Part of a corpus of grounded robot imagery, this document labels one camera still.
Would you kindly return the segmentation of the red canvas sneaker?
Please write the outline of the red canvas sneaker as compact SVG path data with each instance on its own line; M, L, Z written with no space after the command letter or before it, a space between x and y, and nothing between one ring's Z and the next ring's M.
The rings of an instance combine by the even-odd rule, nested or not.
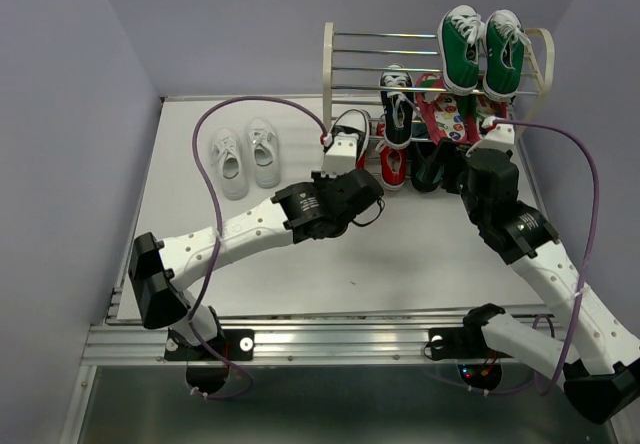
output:
M410 139L395 127L387 131L383 122L378 123L376 135L380 137L375 150L380 157L382 185L385 189L397 191L405 182Z

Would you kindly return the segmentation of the black canvas sneaker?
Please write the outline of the black canvas sneaker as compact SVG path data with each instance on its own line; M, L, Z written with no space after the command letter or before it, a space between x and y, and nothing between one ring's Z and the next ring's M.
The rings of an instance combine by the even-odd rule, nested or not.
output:
M399 88L410 88L413 81L399 64L392 64L382 72L380 85L389 87L380 92L385 116L384 141L391 149L405 149L412 136L414 94L399 91Z
M356 137L356 168L363 169L366 151L370 142L370 115L362 109L349 109L343 112L332 124L330 133L338 136Z

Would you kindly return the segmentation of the white sneaker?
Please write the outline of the white sneaker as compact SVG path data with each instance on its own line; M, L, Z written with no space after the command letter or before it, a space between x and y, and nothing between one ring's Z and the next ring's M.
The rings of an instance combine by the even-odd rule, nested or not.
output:
M224 196L231 201L243 199L249 191L242 162L238 135L228 128L219 129L212 139L211 157Z
M246 129L250 160L257 185L274 188L280 183L279 139L273 126L262 118L254 118Z

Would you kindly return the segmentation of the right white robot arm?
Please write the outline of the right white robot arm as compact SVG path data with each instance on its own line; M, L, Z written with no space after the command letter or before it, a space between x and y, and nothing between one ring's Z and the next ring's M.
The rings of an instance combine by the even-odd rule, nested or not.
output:
M585 419L603 424L639 397L639 339L579 281L557 231L517 198L519 169L509 152L480 148L463 158L457 184L483 241L542 299L566 330L561 341L485 304L459 327L432 328L432 360L508 356L554 380Z

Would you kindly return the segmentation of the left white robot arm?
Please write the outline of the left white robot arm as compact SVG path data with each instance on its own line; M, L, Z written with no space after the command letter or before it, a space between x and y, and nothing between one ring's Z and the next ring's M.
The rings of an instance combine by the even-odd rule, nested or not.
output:
M143 327L167 329L169 361L251 360L253 332L224 332L213 308L203 306L190 287L259 252L337 238L360 214L382 205L383 196L382 186L363 169L336 178L313 174L311 181L289 185L212 227L162 240L150 232L136 237L128 276Z

